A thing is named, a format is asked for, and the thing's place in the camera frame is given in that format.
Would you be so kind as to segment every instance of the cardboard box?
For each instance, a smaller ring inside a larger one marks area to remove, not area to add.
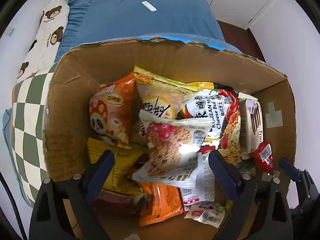
[[[242,155],[248,155],[253,153],[263,142],[261,105],[257,101],[245,99],[239,103],[239,108],[241,152]]]
[[[170,38],[131,38],[80,45],[67,52],[58,63],[48,92],[49,113],[44,117],[45,161],[53,180],[69,179],[89,164],[87,140],[96,137],[89,124],[89,99],[100,84],[112,83],[137,65],[155,74],[189,83],[217,82],[259,99],[264,123],[264,140],[272,145],[274,167],[286,157],[294,162],[296,122],[294,97],[287,77],[255,58],[223,48]],[[268,103],[281,110],[283,126],[266,129]],[[133,121],[138,118],[141,101],[136,95]],[[290,179],[283,172],[281,183],[288,190]],[[224,204],[216,184],[215,200]],[[183,215],[164,222],[138,227],[139,217],[117,217],[99,211],[97,216],[113,240],[137,234],[141,240],[212,239],[218,231],[210,225],[183,219]],[[254,211],[242,236],[248,232]]]

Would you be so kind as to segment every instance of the green tape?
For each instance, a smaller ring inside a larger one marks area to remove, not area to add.
[[[271,123],[276,122],[277,121],[276,110],[273,102],[268,103],[268,109],[269,109],[270,122]]]

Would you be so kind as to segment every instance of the checkered blanket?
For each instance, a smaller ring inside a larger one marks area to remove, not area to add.
[[[43,150],[43,117],[49,84],[57,63],[17,83],[12,92],[11,146],[24,192],[33,207],[43,179],[48,177]]]

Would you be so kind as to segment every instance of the blue bed sheet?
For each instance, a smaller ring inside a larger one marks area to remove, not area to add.
[[[157,11],[150,12],[141,2]],[[238,51],[225,43],[206,0],[69,0],[70,14],[56,61],[79,44],[148,33],[191,34]]]

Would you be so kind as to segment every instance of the wooden floor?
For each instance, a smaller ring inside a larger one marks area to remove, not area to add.
[[[244,30],[232,24],[220,21],[218,21],[218,23],[227,43],[235,46],[244,54],[256,57],[265,62],[259,45],[250,29]]]

